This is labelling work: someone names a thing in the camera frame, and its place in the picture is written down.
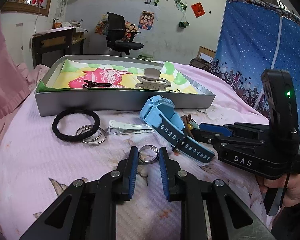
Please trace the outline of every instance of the black office chair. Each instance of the black office chair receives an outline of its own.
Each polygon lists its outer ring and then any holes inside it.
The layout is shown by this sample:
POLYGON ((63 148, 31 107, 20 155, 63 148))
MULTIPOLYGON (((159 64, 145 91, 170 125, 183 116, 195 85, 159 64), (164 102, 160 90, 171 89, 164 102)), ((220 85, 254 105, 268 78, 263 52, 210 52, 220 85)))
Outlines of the black office chair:
POLYGON ((133 42, 136 34, 141 32, 128 32, 131 34, 129 41, 116 42, 124 37, 126 33, 126 22, 123 16, 114 13, 108 13, 108 19, 109 32, 106 37, 108 48, 120 52, 120 56, 122 56, 123 52, 125 52, 126 55, 130 55, 129 50, 131 49, 137 50, 143 48, 142 43, 133 42))

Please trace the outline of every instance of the metal tray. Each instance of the metal tray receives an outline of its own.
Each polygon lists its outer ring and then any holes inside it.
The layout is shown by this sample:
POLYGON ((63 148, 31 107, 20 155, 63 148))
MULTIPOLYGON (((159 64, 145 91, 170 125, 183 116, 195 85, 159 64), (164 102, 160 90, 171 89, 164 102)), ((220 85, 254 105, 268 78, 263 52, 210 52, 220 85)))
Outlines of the metal tray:
MULTIPOLYGON (((46 73, 42 82, 51 86, 60 74, 66 59, 80 63, 111 64, 124 67, 157 68, 163 64, 142 59, 115 57, 108 55, 67 55, 57 60, 46 73)), ((138 111, 152 96, 161 95, 173 101, 175 108, 207 108, 215 95, 204 86, 183 75, 200 94, 186 94, 171 91, 154 90, 87 90, 73 89, 69 91, 35 92, 40 116, 57 115, 69 107, 97 110, 138 111)))

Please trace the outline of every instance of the human hand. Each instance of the human hand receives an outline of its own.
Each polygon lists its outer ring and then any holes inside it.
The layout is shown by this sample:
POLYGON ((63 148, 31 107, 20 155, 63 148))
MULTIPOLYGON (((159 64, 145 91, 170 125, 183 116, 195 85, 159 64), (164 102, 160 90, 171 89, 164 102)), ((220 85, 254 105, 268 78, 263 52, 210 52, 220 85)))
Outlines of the human hand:
MULTIPOLYGON (((268 188, 283 188, 287 174, 281 176, 276 180, 265 179, 256 175, 256 180, 259 184, 261 193, 266 193, 268 188)), ((286 207, 292 207, 300 203, 300 174, 291 174, 287 191, 283 198, 283 205, 286 207)))

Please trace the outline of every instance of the black braided bracelet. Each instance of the black braided bracelet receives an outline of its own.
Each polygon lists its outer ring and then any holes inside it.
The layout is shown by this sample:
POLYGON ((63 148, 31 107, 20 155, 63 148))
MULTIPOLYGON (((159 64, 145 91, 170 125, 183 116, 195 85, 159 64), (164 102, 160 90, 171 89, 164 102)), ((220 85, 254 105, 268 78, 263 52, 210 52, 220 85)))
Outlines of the black braided bracelet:
POLYGON ((69 108, 65 111, 62 111, 60 114, 58 114, 55 119, 53 120, 52 123, 52 131, 53 133, 62 141, 66 141, 66 142, 82 142, 84 139, 91 137, 93 134, 95 134, 98 129, 100 127, 100 119, 99 116, 91 111, 91 110, 85 110, 85 109, 73 109, 73 108, 69 108), (86 115, 90 115, 93 117, 94 119, 94 125, 93 127, 84 133, 78 134, 78 135, 66 135, 61 133, 58 130, 58 123, 59 121, 65 117, 66 115, 69 114, 86 114, 86 115))

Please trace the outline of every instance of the bed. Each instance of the bed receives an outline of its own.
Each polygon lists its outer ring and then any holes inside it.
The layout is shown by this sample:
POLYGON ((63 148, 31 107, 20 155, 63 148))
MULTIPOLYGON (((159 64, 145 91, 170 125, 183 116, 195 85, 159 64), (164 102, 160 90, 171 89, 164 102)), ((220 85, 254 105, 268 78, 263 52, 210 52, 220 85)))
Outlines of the bed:
MULTIPOLYGON (((208 109, 180 109, 197 122, 228 124, 249 122, 268 124, 268 120, 245 104, 220 78, 189 65, 174 63, 175 68, 204 85, 216 97, 208 109)), ((40 80, 40 66, 32 81, 40 80)), ((113 170, 126 158, 131 146, 165 146, 170 158, 198 179, 212 182, 222 179, 266 224, 266 211, 253 174, 218 161, 216 157, 203 165, 171 146, 156 132, 108 136, 99 146, 59 140, 51 130, 54 116, 40 117, 34 93, 19 107, 0 119, 0 227, 7 240, 17 240, 41 213, 75 179, 92 181, 113 170)), ((141 124, 139 112, 97 111, 101 127, 110 120, 141 124)), ((75 131, 92 119, 74 114, 63 118, 59 129, 75 131)), ((159 163, 138 166, 135 193, 131 201, 117 206, 117 239, 179 239, 180 203, 166 201, 159 163)))

